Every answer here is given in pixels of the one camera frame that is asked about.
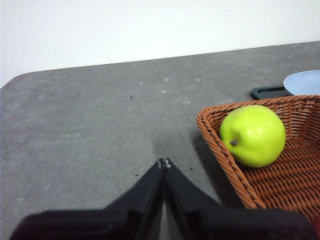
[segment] white wall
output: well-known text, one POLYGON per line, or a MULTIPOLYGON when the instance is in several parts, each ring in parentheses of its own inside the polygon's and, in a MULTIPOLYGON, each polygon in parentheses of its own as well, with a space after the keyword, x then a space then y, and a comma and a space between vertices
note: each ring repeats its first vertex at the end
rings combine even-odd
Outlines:
POLYGON ((320 0, 2 0, 1 86, 20 74, 320 40, 320 0))

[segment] gray countertop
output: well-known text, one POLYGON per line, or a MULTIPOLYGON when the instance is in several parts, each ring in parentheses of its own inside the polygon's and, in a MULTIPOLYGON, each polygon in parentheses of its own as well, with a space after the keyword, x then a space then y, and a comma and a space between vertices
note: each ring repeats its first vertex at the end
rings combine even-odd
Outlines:
MULTIPOLYGON (((197 113, 315 69, 320 41, 14 78, 1 89, 1 239, 32 213, 104 208, 161 157, 219 203, 242 208, 197 113)), ((162 218, 160 239, 169 239, 165 209, 162 218)))

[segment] black object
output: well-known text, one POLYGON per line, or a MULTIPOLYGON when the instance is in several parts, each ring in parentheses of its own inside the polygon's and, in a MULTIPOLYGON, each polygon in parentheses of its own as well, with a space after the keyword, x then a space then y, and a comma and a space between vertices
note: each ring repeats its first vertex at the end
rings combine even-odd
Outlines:
POLYGON ((250 96, 254 100, 292 96, 284 86, 267 86, 252 89, 250 96))
POLYGON ((220 206, 166 158, 159 159, 105 209, 34 214, 20 223, 11 240, 155 240, 164 196, 175 240, 317 239, 312 226, 298 213, 220 206))

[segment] basket rim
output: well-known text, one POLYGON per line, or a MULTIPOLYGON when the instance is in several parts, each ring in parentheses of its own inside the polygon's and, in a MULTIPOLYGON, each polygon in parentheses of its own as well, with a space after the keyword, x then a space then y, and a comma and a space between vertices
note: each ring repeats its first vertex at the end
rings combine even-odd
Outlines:
POLYGON ((258 197, 256 191, 250 185, 242 170, 236 164, 234 158, 230 154, 229 150, 226 148, 225 144, 219 139, 218 134, 210 126, 209 122, 207 121, 207 116, 209 114, 212 114, 217 108, 219 108, 219 111, 217 112, 222 112, 234 110, 236 108, 248 105, 275 105, 295 101, 316 101, 320 103, 320 95, 293 95, 285 97, 266 98, 261 100, 234 102, 222 105, 213 105, 210 107, 203 108, 201 111, 199 111, 196 117, 196 124, 198 129, 200 130, 202 137, 209 145, 209 148, 211 149, 212 153, 216 156, 219 165, 223 169, 233 189, 240 197, 242 203, 246 208, 266 209, 267 207, 264 201, 262 201, 258 197))

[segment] woven basket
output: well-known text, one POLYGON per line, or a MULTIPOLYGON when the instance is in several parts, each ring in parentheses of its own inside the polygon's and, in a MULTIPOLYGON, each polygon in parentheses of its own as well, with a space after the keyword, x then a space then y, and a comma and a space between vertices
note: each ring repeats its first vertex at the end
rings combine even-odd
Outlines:
POLYGON ((320 96, 299 95, 212 106, 196 122, 244 206, 296 211, 311 222, 320 215, 320 96), (276 161, 261 168, 238 165, 218 137, 233 110, 264 105, 282 120, 286 144, 276 161))

